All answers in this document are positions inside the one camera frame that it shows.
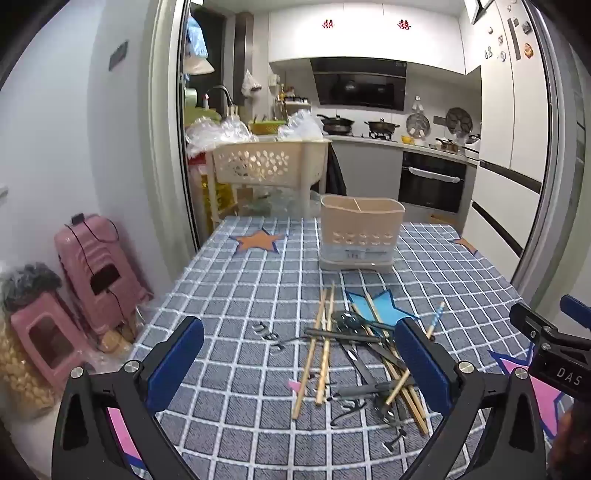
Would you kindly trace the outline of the blue patterned chopstick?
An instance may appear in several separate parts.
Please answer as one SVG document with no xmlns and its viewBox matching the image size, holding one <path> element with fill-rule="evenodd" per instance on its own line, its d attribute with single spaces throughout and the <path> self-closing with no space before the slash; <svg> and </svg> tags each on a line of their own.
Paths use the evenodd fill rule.
<svg viewBox="0 0 591 480">
<path fill-rule="evenodd" d="M 396 343 L 398 352 L 402 355 L 407 370 L 388 397 L 387 405 L 394 402 L 410 375 L 414 376 L 420 388 L 422 388 L 421 382 L 429 376 L 436 380 L 442 380 L 443 386 L 448 385 L 448 380 L 444 379 L 442 368 L 428 349 L 431 345 L 431 336 L 443 315 L 444 309 L 445 303 L 441 302 L 426 331 L 423 331 L 413 320 L 407 319 L 399 320 L 394 327 L 394 343 Z"/>
</svg>

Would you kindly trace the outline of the wooden chopstick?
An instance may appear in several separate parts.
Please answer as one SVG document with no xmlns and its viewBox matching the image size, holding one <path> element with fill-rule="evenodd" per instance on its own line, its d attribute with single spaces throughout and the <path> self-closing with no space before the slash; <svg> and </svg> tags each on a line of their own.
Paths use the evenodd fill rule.
<svg viewBox="0 0 591 480">
<path fill-rule="evenodd" d="M 374 321 L 377 323 L 377 326 L 379 326 L 379 327 L 389 326 L 382 321 L 380 314 L 377 311 L 377 307 L 374 304 L 374 300 L 372 299 L 372 297 L 370 296 L 368 291 L 365 291 L 365 296 L 366 296 L 367 304 L 370 307 L 370 312 L 372 312 L 372 315 L 374 317 Z M 385 348 L 387 348 L 390 351 L 390 353 L 394 356 L 394 358 L 400 360 L 400 358 L 398 357 L 398 352 L 397 352 L 396 348 L 392 347 L 388 342 L 386 343 Z M 406 402 L 408 410 L 411 412 L 411 414 L 415 420 L 415 424 L 418 426 L 421 434 L 427 435 L 428 428 L 427 428 L 427 424 L 425 422 L 426 414 L 421 406 L 421 401 L 420 401 L 417 393 L 414 390 L 408 389 L 408 387 L 405 386 L 406 381 L 408 380 L 408 378 L 410 378 L 410 371 L 407 369 L 407 370 L 405 370 L 404 373 L 401 374 L 399 372 L 398 367 L 396 367 L 394 365 L 394 363 L 390 362 L 387 359 L 384 360 L 384 366 L 386 366 L 393 381 L 397 382 L 396 386 L 394 386 L 393 390 L 389 394 L 389 397 L 386 400 L 386 404 L 388 406 L 394 405 L 394 400 L 396 400 L 396 398 L 398 398 L 398 396 L 401 395 L 402 398 L 404 399 L 404 401 Z"/>
<path fill-rule="evenodd" d="M 329 290 L 328 307 L 325 308 L 325 331 L 332 331 L 332 311 L 335 302 L 335 285 Z M 325 386 L 327 385 L 327 376 L 329 372 L 329 350 L 331 350 L 331 340 L 325 337 L 322 345 L 322 364 L 320 377 L 318 377 L 317 395 L 315 395 L 315 405 L 321 406 L 325 403 Z"/>
<path fill-rule="evenodd" d="M 325 298 L 327 298 L 327 290 L 322 291 L 320 298 L 320 305 L 318 305 L 318 313 L 315 316 L 314 328 L 318 329 L 321 327 L 322 319 L 324 319 L 325 311 Z M 297 400 L 295 400 L 293 412 L 291 412 L 291 419 L 296 422 L 301 413 L 301 405 L 304 403 L 304 396 L 307 393 L 308 379 L 310 378 L 311 365 L 314 362 L 315 357 L 315 345 L 317 344 L 317 338 L 312 337 L 310 346 L 308 346 L 308 356 L 304 364 L 304 372 L 301 375 L 300 390 L 297 392 Z"/>
<path fill-rule="evenodd" d="M 401 395 L 404 402 L 406 403 L 407 409 L 411 413 L 412 418 L 415 421 L 416 426 L 422 436 L 426 436 L 429 433 L 428 426 L 426 423 L 426 413 L 422 407 L 421 400 L 415 391 L 413 385 L 409 384 L 410 376 L 401 374 L 398 369 L 399 359 L 392 352 L 391 349 L 378 346 L 377 344 L 370 344 L 370 350 L 378 353 L 381 357 L 387 372 L 390 374 L 391 380 L 394 382 L 393 387 L 387 389 L 388 394 L 383 396 L 379 394 L 374 401 L 375 410 L 380 418 L 387 424 L 394 424 L 394 418 L 398 416 L 394 410 L 396 410 L 396 400 L 398 395 Z M 404 380 L 403 386 L 398 391 L 391 403 L 387 400 L 390 398 L 392 392 L 396 389 L 397 385 Z"/>
</svg>

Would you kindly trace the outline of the dark metal knife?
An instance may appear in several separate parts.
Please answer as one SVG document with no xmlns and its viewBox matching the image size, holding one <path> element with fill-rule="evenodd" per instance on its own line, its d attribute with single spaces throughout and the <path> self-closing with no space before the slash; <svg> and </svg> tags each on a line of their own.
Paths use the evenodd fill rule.
<svg viewBox="0 0 591 480">
<path fill-rule="evenodd" d="M 387 389 L 378 386 L 379 382 L 377 382 L 369 368 L 359 358 L 358 354 L 356 354 L 356 350 L 351 344 L 339 343 L 339 347 L 341 347 L 342 352 L 348 357 L 349 363 L 356 369 L 356 373 L 360 375 L 363 382 L 363 389 L 366 390 L 365 395 L 371 395 L 373 397 L 374 408 L 380 419 L 386 424 L 393 425 L 394 421 L 396 421 L 396 414 L 386 404 Z"/>
</svg>

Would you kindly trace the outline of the dark metal spoon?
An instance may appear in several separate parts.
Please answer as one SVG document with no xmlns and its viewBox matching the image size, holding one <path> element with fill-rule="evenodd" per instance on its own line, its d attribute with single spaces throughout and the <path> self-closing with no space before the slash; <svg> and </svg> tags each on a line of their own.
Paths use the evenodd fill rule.
<svg viewBox="0 0 591 480">
<path fill-rule="evenodd" d="M 385 335 L 394 332 L 394 327 L 378 322 L 370 322 L 353 311 L 337 311 L 332 313 L 332 322 L 353 342 L 367 346 L 376 354 L 392 364 L 401 365 L 398 357 L 391 351 L 392 342 Z"/>
<path fill-rule="evenodd" d="M 353 331 L 329 332 L 327 330 L 305 327 L 303 334 L 283 339 L 280 338 L 280 335 L 278 335 L 276 332 L 270 330 L 269 326 L 263 324 L 263 322 L 254 324 L 252 329 L 257 335 L 259 335 L 260 338 L 270 342 L 270 346 L 274 353 L 283 351 L 287 344 L 311 339 L 336 340 L 342 342 L 346 341 L 360 344 L 380 344 L 382 342 L 380 337 L 370 336 L 367 333 Z"/>
</svg>

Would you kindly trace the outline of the dark metal fork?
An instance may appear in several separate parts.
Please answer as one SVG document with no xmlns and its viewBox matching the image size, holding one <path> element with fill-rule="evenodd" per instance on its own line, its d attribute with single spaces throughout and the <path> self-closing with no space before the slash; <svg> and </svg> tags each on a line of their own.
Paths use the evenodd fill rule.
<svg viewBox="0 0 591 480">
<path fill-rule="evenodd" d="M 335 393 L 329 396 L 329 402 L 341 402 L 342 413 L 332 419 L 331 426 L 338 426 L 342 418 L 361 412 L 368 406 L 373 407 L 381 422 L 387 425 L 399 425 L 401 419 L 396 408 L 386 404 L 386 395 L 393 386 L 392 382 L 380 382 L 345 386 L 335 390 Z"/>
</svg>

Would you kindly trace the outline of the pink plastic stool small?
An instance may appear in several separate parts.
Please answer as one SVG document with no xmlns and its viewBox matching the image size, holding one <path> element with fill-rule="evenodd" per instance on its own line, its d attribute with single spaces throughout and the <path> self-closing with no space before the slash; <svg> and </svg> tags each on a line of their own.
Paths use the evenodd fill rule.
<svg viewBox="0 0 591 480">
<path fill-rule="evenodd" d="M 91 363 L 92 348 L 57 293 L 42 293 L 10 315 L 25 353 L 41 376 L 62 391 L 75 367 Z"/>
</svg>

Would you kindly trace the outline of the pink plastic stool large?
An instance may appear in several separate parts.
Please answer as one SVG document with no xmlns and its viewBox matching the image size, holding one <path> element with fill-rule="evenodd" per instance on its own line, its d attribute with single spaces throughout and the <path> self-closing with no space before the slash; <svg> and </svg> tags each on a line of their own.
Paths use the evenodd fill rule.
<svg viewBox="0 0 591 480">
<path fill-rule="evenodd" d="M 135 338 L 137 307 L 151 294 L 132 269 L 115 223 L 79 213 L 54 236 L 54 243 L 74 303 L 91 331 L 102 336 L 124 327 Z"/>
</svg>

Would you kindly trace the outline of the beige utensil holder caddy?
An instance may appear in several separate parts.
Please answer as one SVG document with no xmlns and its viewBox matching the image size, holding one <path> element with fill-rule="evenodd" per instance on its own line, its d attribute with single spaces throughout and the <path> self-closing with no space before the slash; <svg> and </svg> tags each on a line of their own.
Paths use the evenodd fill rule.
<svg viewBox="0 0 591 480">
<path fill-rule="evenodd" d="M 322 196 L 322 269 L 391 271 L 405 213 L 391 198 Z"/>
</svg>

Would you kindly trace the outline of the black wok right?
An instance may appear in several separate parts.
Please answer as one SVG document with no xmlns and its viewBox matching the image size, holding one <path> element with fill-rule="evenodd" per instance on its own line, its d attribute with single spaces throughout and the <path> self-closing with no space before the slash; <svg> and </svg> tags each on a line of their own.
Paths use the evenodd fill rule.
<svg viewBox="0 0 591 480">
<path fill-rule="evenodd" d="M 394 133 L 399 128 L 398 124 L 386 122 L 384 119 L 380 121 L 366 121 L 369 126 L 370 138 L 383 139 L 391 141 Z"/>
</svg>

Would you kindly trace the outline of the black wok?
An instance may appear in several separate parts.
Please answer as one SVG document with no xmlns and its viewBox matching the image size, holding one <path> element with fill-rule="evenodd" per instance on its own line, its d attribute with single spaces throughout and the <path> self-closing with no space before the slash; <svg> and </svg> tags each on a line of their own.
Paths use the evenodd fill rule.
<svg viewBox="0 0 591 480">
<path fill-rule="evenodd" d="M 318 119 L 322 122 L 322 130 L 329 135 L 349 136 L 353 131 L 353 123 L 355 121 L 342 118 L 339 115 L 329 117 L 324 114 L 318 114 Z"/>
<path fill-rule="evenodd" d="M 391 141 L 394 133 L 399 128 L 398 124 L 386 122 L 384 119 L 380 121 L 366 121 L 369 126 L 370 138 L 383 139 Z"/>
</svg>

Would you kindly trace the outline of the black range hood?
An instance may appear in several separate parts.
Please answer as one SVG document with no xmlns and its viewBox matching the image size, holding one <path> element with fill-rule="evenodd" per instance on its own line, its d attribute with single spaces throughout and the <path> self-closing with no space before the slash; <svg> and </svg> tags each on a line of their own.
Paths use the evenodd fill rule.
<svg viewBox="0 0 591 480">
<path fill-rule="evenodd" d="M 366 57 L 311 58 L 311 71 L 322 105 L 402 112 L 407 63 Z"/>
</svg>

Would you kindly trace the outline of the black wok left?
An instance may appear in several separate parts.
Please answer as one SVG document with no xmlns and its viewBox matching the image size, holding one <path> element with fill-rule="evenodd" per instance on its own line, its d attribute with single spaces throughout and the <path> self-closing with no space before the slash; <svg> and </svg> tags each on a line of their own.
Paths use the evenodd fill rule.
<svg viewBox="0 0 591 480">
<path fill-rule="evenodd" d="M 353 131 L 353 123 L 355 121 L 342 118 L 339 115 L 329 117 L 324 114 L 318 114 L 318 119 L 322 122 L 322 130 L 329 135 L 349 136 Z"/>
</svg>

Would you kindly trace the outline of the beige perforated laundry basket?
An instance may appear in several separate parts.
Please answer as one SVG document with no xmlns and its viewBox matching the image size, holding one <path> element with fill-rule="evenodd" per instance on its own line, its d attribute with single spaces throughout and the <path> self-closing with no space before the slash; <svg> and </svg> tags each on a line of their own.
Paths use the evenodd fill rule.
<svg viewBox="0 0 591 480">
<path fill-rule="evenodd" d="M 224 144 L 212 151 L 221 183 L 311 187 L 324 178 L 329 140 L 259 141 Z"/>
</svg>

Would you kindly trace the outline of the clear plastic bags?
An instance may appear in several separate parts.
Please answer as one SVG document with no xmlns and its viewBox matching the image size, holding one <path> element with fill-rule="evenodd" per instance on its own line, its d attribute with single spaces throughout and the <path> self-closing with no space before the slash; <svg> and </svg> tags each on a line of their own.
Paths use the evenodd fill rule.
<svg viewBox="0 0 591 480">
<path fill-rule="evenodd" d="M 201 117 L 185 130 L 186 152 L 190 156 L 214 150 L 220 145 L 257 142 L 260 137 L 270 137 L 280 141 L 322 140 L 322 129 L 317 119 L 308 110 L 300 110 L 287 117 L 286 125 L 281 126 L 276 135 L 256 136 L 249 131 L 249 124 L 239 118 L 226 118 L 214 122 Z"/>
</svg>

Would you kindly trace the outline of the green plastic colander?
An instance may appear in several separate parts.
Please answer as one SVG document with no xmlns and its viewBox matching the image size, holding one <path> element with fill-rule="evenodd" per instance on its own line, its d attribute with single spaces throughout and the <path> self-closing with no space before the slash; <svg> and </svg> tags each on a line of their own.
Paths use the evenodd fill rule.
<svg viewBox="0 0 591 480">
<path fill-rule="evenodd" d="M 264 120 L 249 122 L 249 131 L 256 136 L 276 135 L 281 126 L 286 125 L 284 120 Z"/>
</svg>

